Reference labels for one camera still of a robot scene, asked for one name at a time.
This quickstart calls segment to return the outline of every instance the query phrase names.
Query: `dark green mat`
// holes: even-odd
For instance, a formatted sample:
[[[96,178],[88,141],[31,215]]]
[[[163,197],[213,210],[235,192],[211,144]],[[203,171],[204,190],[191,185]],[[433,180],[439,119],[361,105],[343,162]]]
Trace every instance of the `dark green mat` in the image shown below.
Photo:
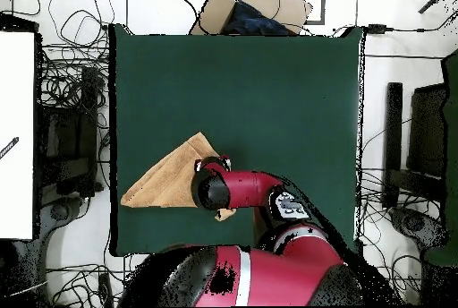
[[[131,36],[119,25],[111,31],[111,253],[253,244],[251,209],[219,223],[205,210],[119,204],[151,166],[197,132],[231,157],[233,169],[293,180],[353,248],[362,30],[345,38]]]

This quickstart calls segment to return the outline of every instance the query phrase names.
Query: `red robot arm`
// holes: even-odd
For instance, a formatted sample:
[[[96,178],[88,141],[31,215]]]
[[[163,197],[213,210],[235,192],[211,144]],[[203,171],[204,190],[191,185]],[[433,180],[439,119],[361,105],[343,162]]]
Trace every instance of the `red robot arm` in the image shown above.
[[[276,227],[270,225],[257,248],[188,245],[156,257],[166,269],[157,306],[362,304],[356,277],[312,222],[313,207],[286,191],[281,178],[231,171],[228,157],[209,157],[196,162],[191,191],[200,208],[252,207]]]

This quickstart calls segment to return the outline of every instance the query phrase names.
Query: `white board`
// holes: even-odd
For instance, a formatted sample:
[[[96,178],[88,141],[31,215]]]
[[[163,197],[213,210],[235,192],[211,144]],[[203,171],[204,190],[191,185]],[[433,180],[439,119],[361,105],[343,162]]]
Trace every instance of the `white board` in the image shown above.
[[[0,239],[32,238],[34,35],[0,31]]]

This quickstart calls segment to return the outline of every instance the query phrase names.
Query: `tan cloth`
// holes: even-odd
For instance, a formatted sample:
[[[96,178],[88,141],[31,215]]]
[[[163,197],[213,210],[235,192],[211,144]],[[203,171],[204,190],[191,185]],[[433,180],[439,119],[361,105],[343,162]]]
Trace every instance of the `tan cloth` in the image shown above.
[[[142,176],[122,197],[126,207],[194,207],[191,180],[196,159],[218,156],[202,133],[167,154]],[[220,210],[215,218],[223,221],[235,210]]]

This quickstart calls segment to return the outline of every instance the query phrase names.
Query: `cardboard box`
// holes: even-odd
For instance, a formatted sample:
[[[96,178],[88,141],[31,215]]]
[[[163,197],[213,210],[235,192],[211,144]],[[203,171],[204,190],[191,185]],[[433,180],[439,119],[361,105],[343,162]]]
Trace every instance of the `cardboard box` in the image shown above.
[[[301,32],[312,6],[303,0],[241,0],[259,10],[264,17],[282,23],[293,34]],[[221,34],[230,21],[236,0],[207,0],[200,12],[200,26],[209,34]],[[198,20],[190,30],[191,35],[204,35]]]

